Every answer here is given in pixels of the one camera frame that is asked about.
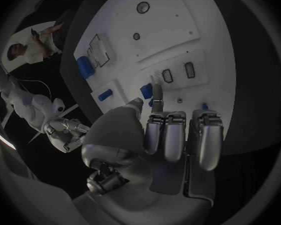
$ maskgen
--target blue object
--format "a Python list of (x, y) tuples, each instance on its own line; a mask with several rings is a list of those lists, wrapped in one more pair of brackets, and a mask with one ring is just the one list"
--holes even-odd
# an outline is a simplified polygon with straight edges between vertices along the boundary
[(206, 103), (203, 103), (203, 110), (209, 110)]
[(106, 92), (103, 92), (101, 95), (98, 96), (98, 99), (103, 102), (105, 99), (110, 97), (113, 94), (113, 91), (108, 89)]
[(150, 106), (150, 108), (152, 108), (152, 106), (153, 106), (153, 99), (151, 99), (151, 100), (149, 101), (149, 106)]
[(87, 79), (95, 73), (95, 70), (93, 69), (89, 59), (86, 56), (79, 57), (77, 59), (77, 64), (79, 71), (84, 79)]
[(151, 85), (151, 83), (148, 83), (147, 85), (142, 86), (140, 91), (141, 91), (144, 99), (152, 98), (153, 92), (152, 92), (152, 85)]

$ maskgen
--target robotic hand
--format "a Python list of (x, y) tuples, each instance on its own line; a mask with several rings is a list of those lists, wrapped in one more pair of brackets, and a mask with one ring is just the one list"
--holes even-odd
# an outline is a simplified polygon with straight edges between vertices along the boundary
[(5, 74), (0, 67), (0, 92), (6, 103), (13, 105), (19, 117), (48, 139), (64, 153), (82, 145), (85, 134), (90, 129), (79, 120), (59, 117), (65, 109), (63, 101), (56, 98), (53, 102), (44, 95), (34, 95), (20, 88), (17, 80)]
[[(153, 106), (146, 131), (140, 123), (144, 102), (140, 98), (117, 107), (101, 116), (85, 136), (81, 149), (86, 166), (97, 170), (87, 179), (87, 186), (96, 195), (103, 195), (126, 184), (116, 168), (131, 165), (141, 151), (155, 154), (163, 147), (166, 161), (177, 163), (186, 151), (186, 113), (164, 112), (163, 91), (153, 86)], [(219, 113), (195, 110), (189, 132), (198, 164), (205, 171), (213, 170), (223, 145), (223, 123)]]

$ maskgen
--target wire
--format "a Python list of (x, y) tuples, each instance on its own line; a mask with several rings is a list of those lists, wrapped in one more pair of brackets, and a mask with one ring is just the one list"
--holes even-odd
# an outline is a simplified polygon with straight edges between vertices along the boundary
[(3, 65), (2, 60), (0, 60), (0, 63), (1, 63), (1, 67), (3, 68), (3, 70), (4, 70), (9, 76), (11, 76), (13, 79), (19, 81), (18, 83), (21, 84), (21, 85), (23, 86), (23, 88), (24, 88), (28, 93), (29, 93), (28, 89), (27, 89), (20, 81), (23, 81), (23, 82), (40, 82), (40, 83), (44, 84), (44, 85), (48, 88), (48, 90), (49, 90), (49, 93), (50, 93), (50, 101), (52, 102), (51, 90), (50, 90), (50, 88), (47, 86), (47, 84), (45, 84), (43, 81), (39, 81), (39, 80), (22, 80), (22, 79), (17, 79), (17, 78), (15, 78), (14, 76), (12, 76), (12, 75), (7, 71), (7, 69), (6, 69), (6, 68), (4, 67), (4, 65)]

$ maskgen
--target white shirt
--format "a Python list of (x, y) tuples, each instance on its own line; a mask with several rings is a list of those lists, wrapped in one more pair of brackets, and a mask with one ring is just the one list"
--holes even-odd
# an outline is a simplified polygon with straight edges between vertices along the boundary
[[(59, 51), (59, 49), (54, 45), (52, 33), (40, 35), (39, 40), (48, 48), (50, 56)], [(32, 34), (29, 35), (26, 41), (26, 45), (27, 50), (23, 57), (28, 64), (35, 64), (44, 60), (41, 49), (33, 41)]]

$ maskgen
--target man's arm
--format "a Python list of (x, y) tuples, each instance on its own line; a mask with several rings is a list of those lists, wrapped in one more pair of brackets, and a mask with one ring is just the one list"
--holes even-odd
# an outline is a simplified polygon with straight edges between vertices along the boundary
[(51, 34), (51, 33), (55, 32), (55, 31), (59, 30), (62, 27), (63, 24), (64, 23), (61, 23), (61, 24), (56, 25), (56, 26), (48, 27), (45, 30), (40, 31), (39, 35)]
[(35, 35), (33, 36), (33, 41), (37, 44), (37, 46), (40, 48), (40, 51), (42, 53), (42, 56), (44, 59), (50, 56), (49, 49), (46, 47), (45, 44)]

